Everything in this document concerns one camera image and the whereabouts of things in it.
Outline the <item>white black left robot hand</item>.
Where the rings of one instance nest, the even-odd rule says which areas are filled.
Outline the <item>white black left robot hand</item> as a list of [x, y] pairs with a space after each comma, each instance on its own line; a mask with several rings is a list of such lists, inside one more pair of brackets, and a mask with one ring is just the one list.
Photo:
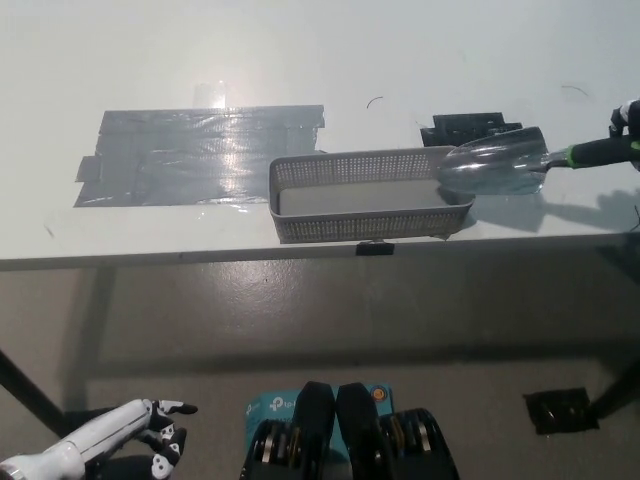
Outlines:
[[91, 472], [105, 465], [127, 442], [138, 440], [153, 450], [151, 457], [143, 459], [141, 477], [168, 479], [186, 443], [186, 430], [177, 427], [172, 416], [197, 411], [196, 406], [181, 401], [135, 399], [109, 411], [101, 410], [68, 440]]

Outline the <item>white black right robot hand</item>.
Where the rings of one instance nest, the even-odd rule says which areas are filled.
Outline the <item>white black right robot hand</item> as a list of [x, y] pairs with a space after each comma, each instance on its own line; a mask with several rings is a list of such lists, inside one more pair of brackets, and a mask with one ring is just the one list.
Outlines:
[[640, 136], [640, 99], [629, 100], [616, 107], [610, 117], [609, 136], [621, 137], [624, 131], [632, 138]]

